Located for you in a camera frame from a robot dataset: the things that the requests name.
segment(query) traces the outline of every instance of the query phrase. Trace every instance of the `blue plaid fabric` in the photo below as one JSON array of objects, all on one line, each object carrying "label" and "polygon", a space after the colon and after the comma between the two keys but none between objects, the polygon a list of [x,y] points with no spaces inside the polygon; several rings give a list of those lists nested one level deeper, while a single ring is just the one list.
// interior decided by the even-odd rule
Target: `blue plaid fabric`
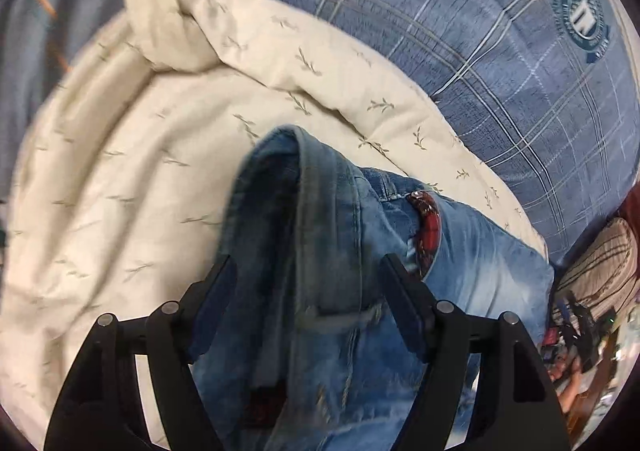
[{"label": "blue plaid fabric", "polygon": [[564,265],[631,188],[637,78],[609,0],[282,0],[387,56]]}]

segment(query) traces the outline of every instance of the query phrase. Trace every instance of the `silver screw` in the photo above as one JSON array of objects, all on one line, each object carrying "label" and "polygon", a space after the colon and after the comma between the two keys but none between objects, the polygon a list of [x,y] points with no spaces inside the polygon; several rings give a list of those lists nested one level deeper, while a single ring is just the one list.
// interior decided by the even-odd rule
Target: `silver screw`
[{"label": "silver screw", "polygon": [[160,310],[162,310],[163,314],[175,314],[176,312],[178,312],[179,308],[180,305],[178,305],[177,301],[167,301],[162,305]]},{"label": "silver screw", "polygon": [[518,315],[514,312],[511,312],[510,310],[502,314],[502,317],[510,325],[515,325],[518,321],[520,321],[520,318],[518,317]]},{"label": "silver screw", "polygon": [[438,301],[436,308],[443,314],[451,314],[453,312],[453,303],[449,303],[449,301]]},{"label": "silver screw", "polygon": [[108,326],[113,321],[113,316],[111,314],[102,314],[98,317],[98,325],[100,326]]}]

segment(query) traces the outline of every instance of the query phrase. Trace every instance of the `striped beige fabric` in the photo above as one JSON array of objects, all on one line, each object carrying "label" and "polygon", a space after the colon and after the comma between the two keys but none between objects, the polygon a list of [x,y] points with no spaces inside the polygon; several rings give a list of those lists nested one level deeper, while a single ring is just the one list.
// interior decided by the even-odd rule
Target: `striped beige fabric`
[{"label": "striped beige fabric", "polygon": [[[570,289],[578,303],[591,309],[594,319],[610,307],[620,312],[640,288],[637,267],[636,237],[625,220],[613,218],[562,277],[556,297]],[[559,316],[556,308],[554,318]]]}]

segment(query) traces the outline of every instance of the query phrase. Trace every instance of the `round logo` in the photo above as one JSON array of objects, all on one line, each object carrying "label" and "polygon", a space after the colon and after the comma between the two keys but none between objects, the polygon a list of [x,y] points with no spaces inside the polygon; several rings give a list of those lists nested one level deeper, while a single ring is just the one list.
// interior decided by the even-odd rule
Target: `round logo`
[{"label": "round logo", "polygon": [[609,26],[604,21],[599,0],[554,0],[556,25],[586,50],[587,62],[603,56],[609,45]]}]

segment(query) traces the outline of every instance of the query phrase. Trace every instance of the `red plaid lining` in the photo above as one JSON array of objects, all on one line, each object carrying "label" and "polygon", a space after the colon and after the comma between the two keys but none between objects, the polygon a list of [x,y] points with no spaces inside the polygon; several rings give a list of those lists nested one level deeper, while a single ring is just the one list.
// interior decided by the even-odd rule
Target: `red plaid lining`
[{"label": "red plaid lining", "polygon": [[433,263],[440,243],[440,213],[435,201],[424,189],[414,191],[406,198],[420,215],[420,231],[415,236],[415,250],[420,276],[424,277]]}]

